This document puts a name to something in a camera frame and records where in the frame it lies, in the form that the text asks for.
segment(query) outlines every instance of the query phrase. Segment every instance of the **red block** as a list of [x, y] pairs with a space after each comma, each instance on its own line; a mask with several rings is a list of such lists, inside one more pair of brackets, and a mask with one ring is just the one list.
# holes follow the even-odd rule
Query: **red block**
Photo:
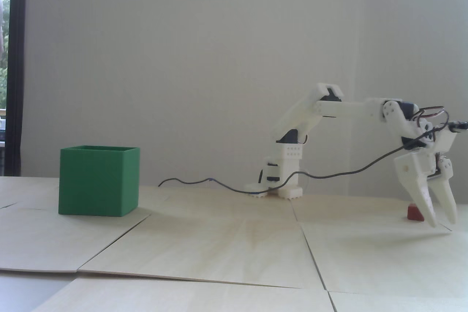
[[424, 217], [416, 206], [416, 203], [411, 203], [408, 206], [408, 219], [412, 221], [424, 222]]

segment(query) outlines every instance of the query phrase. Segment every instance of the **tree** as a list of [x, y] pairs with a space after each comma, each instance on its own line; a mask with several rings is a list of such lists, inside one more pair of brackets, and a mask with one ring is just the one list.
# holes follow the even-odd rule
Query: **tree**
[[0, 108], [7, 107], [8, 35], [10, 34], [10, 0], [3, 4], [3, 53], [0, 58]]

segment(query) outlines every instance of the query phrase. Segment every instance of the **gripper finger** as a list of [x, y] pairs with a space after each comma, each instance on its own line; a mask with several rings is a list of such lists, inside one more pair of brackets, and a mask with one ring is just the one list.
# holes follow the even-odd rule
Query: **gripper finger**
[[401, 185], [410, 194], [425, 220], [435, 227], [437, 225], [433, 202], [429, 196], [427, 174], [423, 172], [415, 153], [408, 153], [394, 159], [396, 173]]
[[452, 162], [448, 158], [442, 156], [437, 165], [440, 170], [440, 175], [436, 178], [429, 179], [428, 185], [437, 197], [450, 223], [455, 224], [457, 222], [457, 205], [448, 182], [453, 176]]

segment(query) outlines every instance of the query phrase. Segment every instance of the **wooden surface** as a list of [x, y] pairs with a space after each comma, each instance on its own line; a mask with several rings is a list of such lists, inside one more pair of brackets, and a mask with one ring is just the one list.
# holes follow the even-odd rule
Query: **wooden surface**
[[468, 233], [352, 223], [302, 226], [327, 290], [468, 296]]
[[0, 217], [0, 269], [75, 272], [148, 216], [59, 215], [55, 210], [4, 208]]
[[300, 222], [343, 224], [357, 223], [402, 229], [427, 230], [425, 222], [406, 218], [410, 202], [365, 196], [330, 196], [307, 194], [291, 204]]
[[468, 298], [397, 297], [331, 292], [336, 312], [466, 312]]
[[80, 271], [323, 288], [293, 221], [152, 214]]
[[167, 194], [168, 199], [158, 208], [145, 207], [167, 215], [296, 220], [291, 203], [274, 195], [254, 198], [225, 189], [204, 188], [157, 188], [157, 193]]
[[70, 274], [0, 271], [0, 311], [30, 312], [73, 279]]
[[444, 212], [440, 206], [434, 206], [434, 210], [437, 217], [440, 218], [440, 223], [448, 229], [454, 232], [468, 232], [468, 205], [457, 205], [458, 221], [454, 225], [450, 223], [445, 217]]
[[58, 204], [58, 190], [58, 178], [0, 177], [0, 208], [31, 200], [44, 206], [55, 194]]
[[325, 290], [78, 278], [34, 312], [333, 312]]

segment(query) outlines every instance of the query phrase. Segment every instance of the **green box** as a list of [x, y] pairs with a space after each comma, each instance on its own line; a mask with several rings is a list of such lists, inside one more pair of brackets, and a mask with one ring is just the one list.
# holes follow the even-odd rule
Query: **green box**
[[61, 215], [122, 217], [138, 206], [140, 149], [75, 146], [60, 150]]

